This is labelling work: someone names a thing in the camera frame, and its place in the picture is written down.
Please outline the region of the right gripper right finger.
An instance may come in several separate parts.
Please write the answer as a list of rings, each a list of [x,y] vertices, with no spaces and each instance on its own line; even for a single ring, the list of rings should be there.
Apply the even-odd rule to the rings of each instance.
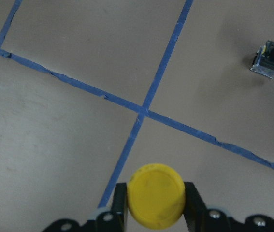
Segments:
[[[217,208],[207,208],[195,185],[185,182],[184,218],[190,232],[230,232],[226,214]]]

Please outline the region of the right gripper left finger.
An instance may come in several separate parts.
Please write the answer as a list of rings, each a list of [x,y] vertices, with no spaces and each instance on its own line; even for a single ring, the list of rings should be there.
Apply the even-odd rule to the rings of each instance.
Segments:
[[[125,232],[127,227],[127,184],[117,183],[110,207],[99,207],[88,219],[90,232]]]

